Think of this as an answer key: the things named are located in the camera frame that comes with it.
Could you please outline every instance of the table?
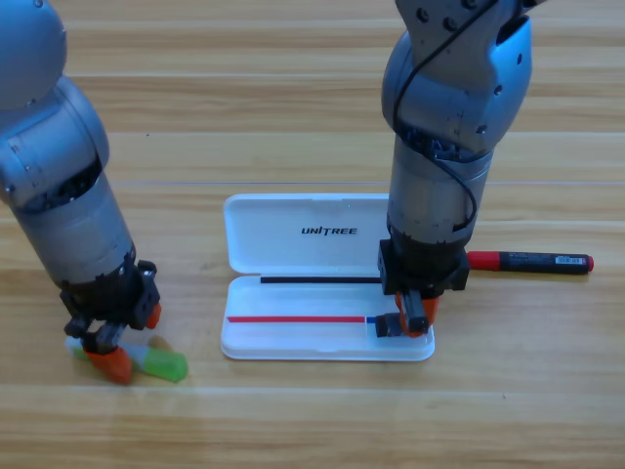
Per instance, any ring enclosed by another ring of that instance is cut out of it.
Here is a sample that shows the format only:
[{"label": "table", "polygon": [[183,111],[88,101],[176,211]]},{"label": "table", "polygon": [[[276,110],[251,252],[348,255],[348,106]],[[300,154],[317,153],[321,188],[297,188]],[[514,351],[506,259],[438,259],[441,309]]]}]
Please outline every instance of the table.
[{"label": "table", "polygon": [[[422,363],[234,362],[220,351],[224,200],[385,192],[380,110],[403,31],[391,0],[56,0],[66,72],[109,132],[107,169],[173,385],[106,382],[63,347],[68,315],[0,211],[0,467],[625,467],[625,12],[551,0],[534,77],[496,151],[471,249],[588,252],[589,277],[471,275]],[[130,331],[129,341],[147,334]]]}]

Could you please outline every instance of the wire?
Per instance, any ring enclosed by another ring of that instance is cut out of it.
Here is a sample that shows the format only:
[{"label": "wire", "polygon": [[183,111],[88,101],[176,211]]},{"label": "wire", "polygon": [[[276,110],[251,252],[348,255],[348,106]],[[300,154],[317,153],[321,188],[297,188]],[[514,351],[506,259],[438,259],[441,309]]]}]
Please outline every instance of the wire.
[{"label": "wire", "polygon": [[[397,94],[395,104],[393,106],[393,130],[396,132],[396,134],[399,135],[399,137],[405,143],[408,144],[408,146],[411,149],[415,150],[416,152],[421,153],[419,150],[415,149],[412,146],[412,144],[409,142],[409,139],[407,138],[410,132],[410,129],[407,126],[401,125],[401,122],[399,121],[399,108],[401,106],[401,102],[403,101],[403,97],[408,91],[408,88],[412,84],[412,81],[414,80],[415,76],[417,76],[417,73],[419,73],[423,69],[424,66],[426,66],[431,61],[433,61],[437,56],[439,56],[447,47],[453,44],[453,42],[456,39],[458,39],[458,37],[460,37],[460,35],[463,32],[465,32],[474,22],[479,20],[486,12],[488,12],[488,10],[494,7],[497,3],[499,3],[499,0],[490,0],[486,5],[484,5],[480,10],[478,10],[467,22],[462,24],[453,34],[451,34],[451,36],[449,36],[442,44],[440,44],[440,46],[438,46],[431,54],[429,54],[419,64],[415,65],[415,67],[412,69],[412,71],[408,75],[408,78],[406,79],[404,84],[401,86],[401,89],[399,90],[399,93]],[[458,175],[458,173],[456,173],[453,169],[451,169],[441,160],[437,159],[435,153],[430,153],[424,156],[433,164],[435,164],[438,168],[444,171],[454,181],[456,181],[462,187],[463,191],[467,194],[467,196],[471,200],[471,204],[472,204],[471,215],[463,223],[461,223],[460,225],[455,225],[453,227],[454,232],[459,232],[460,230],[464,230],[465,228],[467,228],[469,225],[473,223],[473,221],[476,219],[476,216],[478,215],[478,202],[476,200],[476,197],[474,196],[469,186],[467,186],[467,183]]]}]

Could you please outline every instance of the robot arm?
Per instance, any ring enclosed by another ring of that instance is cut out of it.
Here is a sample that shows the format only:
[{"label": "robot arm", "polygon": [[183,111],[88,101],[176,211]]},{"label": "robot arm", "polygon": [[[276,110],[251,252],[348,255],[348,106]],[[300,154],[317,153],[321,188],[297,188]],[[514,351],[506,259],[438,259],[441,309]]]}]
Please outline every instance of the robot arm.
[{"label": "robot arm", "polygon": [[[71,314],[95,366],[127,383],[117,344],[127,326],[155,327],[156,267],[136,250],[104,168],[95,110],[63,76],[65,30],[47,0],[0,2],[0,199],[12,209]],[[90,331],[94,321],[104,324]]]},{"label": "robot arm", "polygon": [[525,13],[544,1],[396,0],[407,31],[383,82],[396,148],[379,268],[408,335],[428,330],[444,290],[465,288],[493,151],[529,86]]}]

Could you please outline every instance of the unitree logo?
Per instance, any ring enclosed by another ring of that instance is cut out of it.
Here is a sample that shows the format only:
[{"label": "unitree logo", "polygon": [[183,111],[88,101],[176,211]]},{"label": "unitree logo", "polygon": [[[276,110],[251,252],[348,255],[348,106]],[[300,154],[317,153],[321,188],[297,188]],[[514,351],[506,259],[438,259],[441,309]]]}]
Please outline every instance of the unitree logo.
[{"label": "unitree logo", "polygon": [[302,228],[302,235],[357,235],[358,228]]}]

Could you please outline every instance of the red pen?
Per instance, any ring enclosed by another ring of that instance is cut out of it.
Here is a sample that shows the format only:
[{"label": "red pen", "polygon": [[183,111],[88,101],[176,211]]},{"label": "red pen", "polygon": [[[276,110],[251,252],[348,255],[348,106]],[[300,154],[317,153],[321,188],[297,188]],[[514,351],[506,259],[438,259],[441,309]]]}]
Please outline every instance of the red pen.
[{"label": "red pen", "polygon": [[584,275],[595,268],[595,260],[586,254],[473,251],[467,256],[476,271]]}]

